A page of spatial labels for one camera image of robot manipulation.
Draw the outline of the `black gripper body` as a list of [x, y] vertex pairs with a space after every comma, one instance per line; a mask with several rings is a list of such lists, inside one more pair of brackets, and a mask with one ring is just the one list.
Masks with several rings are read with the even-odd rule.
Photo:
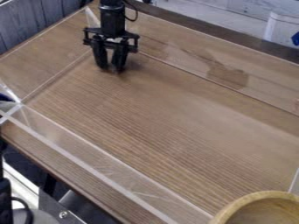
[[138, 41], [140, 36], [135, 33], [124, 31], [118, 37], [103, 34], [100, 28], [83, 29], [84, 38], [83, 44], [90, 46], [94, 41], [103, 42], [103, 46], [108, 49], [116, 49], [119, 46], [126, 46], [131, 53], [138, 53]]

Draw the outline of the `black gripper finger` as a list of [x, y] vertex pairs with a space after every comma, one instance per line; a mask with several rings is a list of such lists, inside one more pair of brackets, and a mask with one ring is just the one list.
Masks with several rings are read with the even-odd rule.
[[122, 40], [120, 43], [116, 45], [111, 60], [111, 63], [118, 72], [122, 72], [124, 70], [124, 66], [127, 63], [127, 55], [128, 55], [128, 42], [126, 40]]
[[94, 57], [98, 66], [102, 69], [108, 68], [108, 52], [106, 49], [104, 41], [100, 36], [95, 36], [92, 41], [91, 41], [91, 48], [94, 52]]

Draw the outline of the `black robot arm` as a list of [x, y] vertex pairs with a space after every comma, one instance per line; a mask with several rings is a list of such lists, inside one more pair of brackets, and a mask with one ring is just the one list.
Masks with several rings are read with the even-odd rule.
[[135, 18], [127, 16], [127, 0], [100, 0], [100, 27], [87, 27], [83, 44], [90, 46], [98, 66], [107, 70], [112, 64], [118, 72], [122, 72], [127, 64], [130, 53], [138, 53], [140, 36], [127, 30], [127, 21], [135, 22]]

